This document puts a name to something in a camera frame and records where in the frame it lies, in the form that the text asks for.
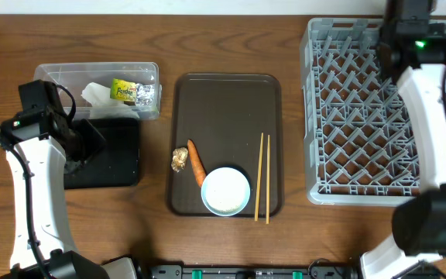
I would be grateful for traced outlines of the white tissue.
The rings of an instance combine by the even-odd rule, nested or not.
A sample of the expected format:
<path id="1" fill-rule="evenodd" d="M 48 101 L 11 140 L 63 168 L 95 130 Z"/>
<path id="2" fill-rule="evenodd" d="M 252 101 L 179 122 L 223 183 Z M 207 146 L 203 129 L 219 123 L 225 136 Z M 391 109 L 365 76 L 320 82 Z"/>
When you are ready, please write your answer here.
<path id="1" fill-rule="evenodd" d="M 122 101 L 110 98 L 110 88 L 91 82 L 81 93 L 81 97 L 91 105 L 89 119 L 132 118 L 139 119 Z"/>

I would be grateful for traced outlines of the yellow green snack wrapper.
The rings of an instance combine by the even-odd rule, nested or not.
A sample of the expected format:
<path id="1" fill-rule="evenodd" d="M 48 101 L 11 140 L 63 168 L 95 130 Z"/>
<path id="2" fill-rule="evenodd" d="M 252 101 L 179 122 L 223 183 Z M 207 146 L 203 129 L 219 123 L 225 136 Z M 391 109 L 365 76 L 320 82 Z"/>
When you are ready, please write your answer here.
<path id="1" fill-rule="evenodd" d="M 153 84 L 140 84 L 121 79 L 113 79 L 110 98 L 137 106 L 152 105 L 156 100 L 156 89 Z"/>

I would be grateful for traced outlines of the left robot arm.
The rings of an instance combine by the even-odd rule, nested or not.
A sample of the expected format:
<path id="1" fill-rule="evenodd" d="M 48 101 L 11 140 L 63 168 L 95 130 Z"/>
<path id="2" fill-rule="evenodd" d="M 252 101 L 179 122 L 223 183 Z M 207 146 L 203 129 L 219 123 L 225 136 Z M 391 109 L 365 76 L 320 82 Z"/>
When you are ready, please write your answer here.
<path id="1" fill-rule="evenodd" d="M 129 256 L 105 264 L 81 256 L 70 231 L 64 175 L 106 145 L 87 120 L 63 109 L 63 86 L 36 80 L 19 86 L 22 111 L 0 125 L 14 188 L 15 241 L 7 278 L 120 278 L 142 273 Z"/>

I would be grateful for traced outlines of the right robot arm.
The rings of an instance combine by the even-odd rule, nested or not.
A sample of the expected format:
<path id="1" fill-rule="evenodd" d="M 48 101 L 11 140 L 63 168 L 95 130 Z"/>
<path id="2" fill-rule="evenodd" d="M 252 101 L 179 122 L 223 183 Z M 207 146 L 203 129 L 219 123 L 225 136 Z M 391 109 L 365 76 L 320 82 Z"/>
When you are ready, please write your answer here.
<path id="1" fill-rule="evenodd" d="M 364 278 L 401 278 L 446 257 L 446 23 L 430 21 L 435 6 L 386 3 L 376 55 L 410 117 L 420 194 L 396 207 L 391 235 L 361 256 Z"/>

